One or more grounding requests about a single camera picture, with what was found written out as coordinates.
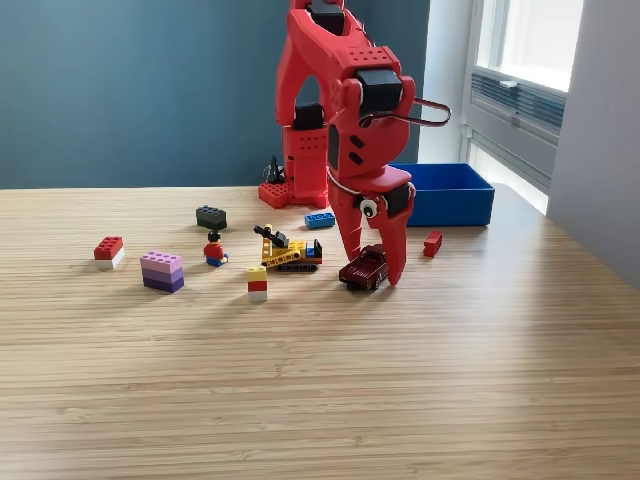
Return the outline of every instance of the window frame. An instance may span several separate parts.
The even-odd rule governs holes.
[[[516,85],[538,92],[541,96],[551,95],[565,101],[567,93],[477,65],[485,1],[495,2],[493,25],[500,25],[500,31],[491,32],[493,40],[489,52],[490,65],[499,67],[506,29],[505,13],[510,0],[473,1],[461,114],[466,134],[463,135],[460,145],[460,161],[469,162],[471,143],[477,142],[485,150],[499,156],[501,163],[525,180],[541,187],[543,191],[548,191],[555,166],[560,130],[548,124],[538,123],[535,119],[520,115],[514,109],[473,92],[471,79],[473,74],[480,74],[501,82],[505,88],[514,84],[510,82],[515,82]]]

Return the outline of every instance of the purple lego brick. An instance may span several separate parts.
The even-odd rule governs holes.
[[[174,283],[179,278],[184,276],[182,267],[173,273],[164,273],[157,270],[149,270],[148,268],[142,269],[142,278],[148,278],[149,280],[157,280],[158,282]]]
[[[182,268],[182,258],[164,252],[149,252],[140,257],[140,266],[156,272],[173,273]]]
[[[145,287],[153,288],[155,290],[162,290],[163,292],[174,293],[184,287],[184,277],[180,277],[173,283],[159,282],[158,280],[151,280],[150,278],[143,278],[142,283]]]

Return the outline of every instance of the blue bin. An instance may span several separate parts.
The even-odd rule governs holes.
[[[409,227],[488,225],[494,188],[466,163],[392,164],[416,187]]]

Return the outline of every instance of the googly eye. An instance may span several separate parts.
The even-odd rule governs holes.
[[[378,205],[373,200],[363,200],[360,203],[360,211],[367,218],[373,218],[378,214]]]

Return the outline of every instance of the window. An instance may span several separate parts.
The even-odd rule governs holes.
[[[583,0],[485,0],[477,65],[568,91]]]
[[[474,0],[462,161],[482,168],[490,152],[499,160],[492,172],[504,173],[504,167],[548,193],[582,5],[583,0]]]

